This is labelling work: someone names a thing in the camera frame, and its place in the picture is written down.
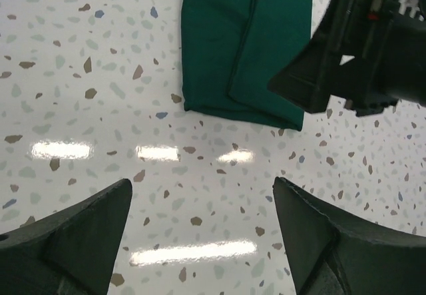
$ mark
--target terrazzo surface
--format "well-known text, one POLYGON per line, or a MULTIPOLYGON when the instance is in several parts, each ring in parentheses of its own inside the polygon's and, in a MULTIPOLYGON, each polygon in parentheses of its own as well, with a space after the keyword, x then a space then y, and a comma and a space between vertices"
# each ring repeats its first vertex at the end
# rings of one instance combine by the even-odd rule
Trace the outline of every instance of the terrazzo surface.
POLYGON ((0 233, 132 179, 120 295, 295 294, 275 176, 426 236, 425 109, 334 98, 300 133, 185 113, 181 3, 0 0, 0 233))

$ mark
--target dark green towel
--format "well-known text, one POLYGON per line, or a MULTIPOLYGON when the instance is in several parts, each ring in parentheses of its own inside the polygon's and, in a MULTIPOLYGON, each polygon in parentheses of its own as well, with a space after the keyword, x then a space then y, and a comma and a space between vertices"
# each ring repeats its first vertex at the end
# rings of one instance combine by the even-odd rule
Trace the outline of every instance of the dark green towel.
POLYGON ((308 43, 312 0, 184 0, 185 110, 300 130, 303 111, 267 90, 308 43))

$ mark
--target red component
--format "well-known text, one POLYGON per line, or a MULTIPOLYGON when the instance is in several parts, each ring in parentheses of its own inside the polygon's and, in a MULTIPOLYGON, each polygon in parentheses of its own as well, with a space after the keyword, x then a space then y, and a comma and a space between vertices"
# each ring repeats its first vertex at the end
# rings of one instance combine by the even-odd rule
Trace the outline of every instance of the red component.
POLYGON ((377 21, 377 20, 379 19, 379 17, 377 16, 377 14, 374 14, 374 13, 368 13, 368 19, 369 19, 369 20, 377 21))

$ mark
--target green cloth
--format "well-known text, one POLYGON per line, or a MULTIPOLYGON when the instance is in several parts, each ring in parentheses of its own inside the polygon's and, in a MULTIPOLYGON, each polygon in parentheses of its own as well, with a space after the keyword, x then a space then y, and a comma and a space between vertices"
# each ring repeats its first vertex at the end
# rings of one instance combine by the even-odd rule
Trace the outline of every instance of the green cloth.
POLYGON ((312 0, 184 0, 186 111, 301 130, 304 112, 267 90, 310 39, 312 0))

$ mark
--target brown speckle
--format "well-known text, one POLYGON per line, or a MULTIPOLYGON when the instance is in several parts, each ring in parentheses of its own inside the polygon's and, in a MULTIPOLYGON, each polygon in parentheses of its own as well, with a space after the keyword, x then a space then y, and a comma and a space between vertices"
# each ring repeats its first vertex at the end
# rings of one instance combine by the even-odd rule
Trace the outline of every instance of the brown speckle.
POLYGON ((273 248, 275 248, 276 250, 280 250, 282 248, 282 243, 275 243, 272 245, 273 248))
POLYGON ((16 184, 11 184, 11 191, 12 192, 17 192, 19 190, 19 186, 17 186, 16 184))
POLYGON ((198 216, 195 216, 195 217, 191 218, 191 224, 193 226, 200 226, 201 223, 202 223, 202 219, 199 218, 198 216))
POLYGON ((8 135, 5 137, 5 141, 9 144, 18 142, 22 138, 22 135, 8 135))
POLYGON ((114 284, 115 286, 120 286, 124 284, 124 278, 121 274, 114 273, 111 276, 111 284, 114 284))
POLYGON ((90 9, 91 9, 91 5, 88 3, 84 4, 82 7, 79 7, 80 12, 88 11, 90 9))
POLYGON ((171 97, 172 97, 173 103, 180 103, 180 102, 182 102, 182 97, 180 97, 179 95, 172 94, 171 97))
POLYGON ((144 69, 140 65, 138 65, 137 68, 134 70, 133 79, 134 80, 139 79, 142 76, 143 72, 144 72, 144 69))
POLYGON ((184 147, 184 151, 187 152, 188 154, 194 154, 196 149, 195 147, 184 147))
POLYGON ((135 182, 142 182, 145 178, 145 170, 141 170, 138 174, 136 174, 133 178, 135 182))
POLYGON ((186 267, 180 270, 179 279, 182 283, 186 281, 186 267))
POLYGON ((29 69, 30 67, 33 67, 35 65, 35 62, 20 62, 19 66, 22 67, 23 69, 29 69))
POLYGON ((92 59, 88 57, 86 62, 83 64, 83 69, 86 73, 90 73, 92 71, 92 59))
POLYGON ((0 75, 0 79, 7 79, 12 75, 12 72, 2 72, 0 75))
POLYGON ((30 225, 30 224, 32 224, 32 223, 34 223, 34 222, 35 222, 35 218, 34 218, 34 216, 30 216, 30 217, 27 219, 27 221, 26 221, 24 224, 19 225, 19 227, 24 227, 24 226, 26 226, 26 225, 30 225))
POLYGON ((334 165, 334 160, 333 160, 333 158, 332 157, 327 157, 326 158, 326 160, 325 160, 328 164, 330 164, 330 166, 333 166, 334 165))
POLYGON ((263 234, 265 234, 265 229, 259 226, 256 226, 256 234, 258 236, 262 236, 263 234))
POLYGON ((88 100, 91 100, 95 97, 95 95, 97 93, 98 93, 98 91, 96 91, 94 88, 91 88, 91 89, 86 91, 85 98, 88 99, 88 100))
POLYGON ((49 166, 51 167, 51 170, 55 172, 61 166, 61 160, 59 158, 52 158, 49 166))

